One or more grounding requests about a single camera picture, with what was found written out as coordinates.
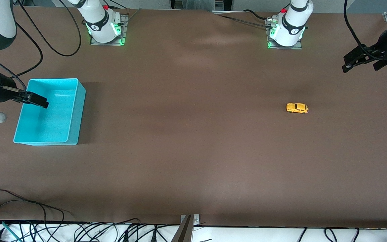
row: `yellow toy car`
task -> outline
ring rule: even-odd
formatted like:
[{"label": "yellow toy car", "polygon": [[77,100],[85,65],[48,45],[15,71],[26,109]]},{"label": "yellow toy car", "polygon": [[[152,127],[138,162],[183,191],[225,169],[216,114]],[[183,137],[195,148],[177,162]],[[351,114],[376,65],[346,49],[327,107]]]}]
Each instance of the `yellow toy car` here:
[{"label": "yellow toy car", "polygon": [[288,103],[286,104],[286,111],[297,113],[308,113],[308,106],[304,103]]}]

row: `plastic bin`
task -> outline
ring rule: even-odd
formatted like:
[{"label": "plastic bin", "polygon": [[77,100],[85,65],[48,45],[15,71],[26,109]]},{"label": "plastic bin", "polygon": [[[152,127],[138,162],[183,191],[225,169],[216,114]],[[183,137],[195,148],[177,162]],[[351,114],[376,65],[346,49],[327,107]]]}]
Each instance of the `plastic bin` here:
[{"label": "plastic bin", "polygon": [[14,143],[31,146],[76,145],[86,90],[76,78],[31,79],[28,91],[47,98],[49,107],[23,104]]}]

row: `brown mat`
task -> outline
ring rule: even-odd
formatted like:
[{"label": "brown mat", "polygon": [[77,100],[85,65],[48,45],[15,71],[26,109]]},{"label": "brown mat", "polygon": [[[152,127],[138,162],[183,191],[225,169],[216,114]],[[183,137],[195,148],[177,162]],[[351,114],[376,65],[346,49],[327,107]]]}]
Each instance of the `brown mat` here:
[{"label": "brown mat", "polygon": [[[57,50],[75,49],[64,9],[28,9]],[[77,146],[14,144],[21,105],[0,104],[0,188],[76,221],[199,213],[206,225],[387,227],[387,72],[342,72],[356,46],[343,15],[313,14],[303,50],[287,51],[267,49],[260,27],[209,12],[141,10],[125,46],[89,46],[81,26],[80,52],[64,58],[15,13],[44,52],[23,80],[78,78],[87,94]],[[380,15],[349,18],[368,45],[387,28]],[[37,60],[22,32],[0,51],[16,73]],[[310,112],[287,113],[287,102]],[[23,203],[0,217],[43,219]]]}]

